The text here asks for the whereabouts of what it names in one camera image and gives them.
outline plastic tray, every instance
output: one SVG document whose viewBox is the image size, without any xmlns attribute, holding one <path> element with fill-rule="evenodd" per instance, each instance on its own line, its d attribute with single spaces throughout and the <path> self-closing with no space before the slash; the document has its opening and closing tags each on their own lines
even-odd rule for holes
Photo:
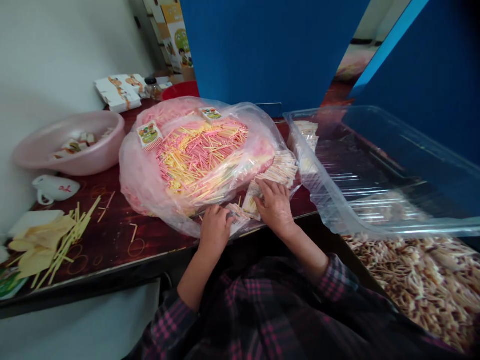
<svg viewBox="0 0 480 360">
<path fill-rule="evenodd" d="M 370 239 L 480 235 L 480 169 L 373 106 L 284 113 L 324 224 Z M 295 121 L 318 124 L 315 151 Z"/>
</svg>

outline green packet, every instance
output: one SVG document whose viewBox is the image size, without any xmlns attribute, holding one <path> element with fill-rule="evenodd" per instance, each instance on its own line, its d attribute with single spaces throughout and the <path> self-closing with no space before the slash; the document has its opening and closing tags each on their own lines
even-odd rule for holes
<svg viewBox="0 0 480 360">
<path fill-rule="evenodd" d="M 25 285 L 28 278 L 18 280 L 19 274 L 18 267 L 0 269 L 0 300 L 13 298 Z"/>
</svg>

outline yellow paper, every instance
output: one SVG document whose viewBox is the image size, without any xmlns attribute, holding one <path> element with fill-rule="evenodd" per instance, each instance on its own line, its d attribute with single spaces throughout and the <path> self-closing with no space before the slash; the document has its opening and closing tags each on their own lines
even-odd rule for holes
<svg viewBox="0 0 480 360">
<path fill-rule="evenodd" d="M 25 240 L 14 240 L 8 245 L 8 248 L 10 250 L 23 253 L 28 250 L 34 249 L 35 244 L 33 242 L 25 241 Z"/>
<path fill-rule="evenodd" d="M 77 222 L 70 216 L 62 216 L 49 224 L 29 228 L 26 233 L 21 234 L 22 238 L 16 236 L 13 239 L 12 244 L 17 241 L 29 242 L 35 246 L 41 246 L 56 251 L 60 239 L 76 224 Z M 25 249 L 17 251 L 28 250 L 28 247 L 24 243 L 21 243 L 18 246 L 17 244 L 14 244 L 13 246 Z"/>
<path fill-rule="evenodd" d="M 46 270 L 52 264 L 55 250 L 36 247 L 28 250 L 18 263 L 20 274 L 17 279 L 28 278 Z"/>
</svg>

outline plastic bowl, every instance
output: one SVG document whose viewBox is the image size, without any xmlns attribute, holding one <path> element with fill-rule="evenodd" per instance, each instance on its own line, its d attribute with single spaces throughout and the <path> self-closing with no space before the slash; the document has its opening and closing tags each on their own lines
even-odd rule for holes
<svg viewBox="0 0 480 360">
<path fill-rule="evenodd" d="M 124 118 L 111 111 L 87 112 L 69 117 L 34 132 L 13 151 L 13 161 L 28 169 L 50 169 L 72 176 L 101 173 L 119 162 L 120 146 L 125 137 Z M 107 128 L 114 128 L 106 138 Z M 49 160 L 69 139 L 81 133 L 93 133 L 97 143 L 67 158 Z"/>
<path fill-rule="evenodd" d="M 161 93 L 161 100 L 181 98 L 183 96 L 200 97 L 199 86 L 196 81 L 185 81 L 177 85 L 170 86 Z"/>
</svg>

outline blue wall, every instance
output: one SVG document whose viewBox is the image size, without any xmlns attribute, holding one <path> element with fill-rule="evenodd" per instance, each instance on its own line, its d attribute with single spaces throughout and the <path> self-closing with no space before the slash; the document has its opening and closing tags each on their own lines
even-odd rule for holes
<svg viewBox="0 0 480 360">
<path fill-rule="evenodd" d="M 431 0 L 357 96 L 480 165 L 480 44 L 473 1 Z"/>
<path fill-rule="evenodd" d="M 365 71 L 355 83 L 355 86 L 351 90 L 350 98 L 355 98 L 362 92 L 365 85 L 369 83 L 428 2 L 429 0 L 411 0 L 395 26 L 391 29 L 383 44 L 378 48 L 375 56 L 365 68 Z"/>
<path fill-rule="evenodd" d="M 319 107 L 369 2 L 182 0 L 200 96 Z"/>
</svg>

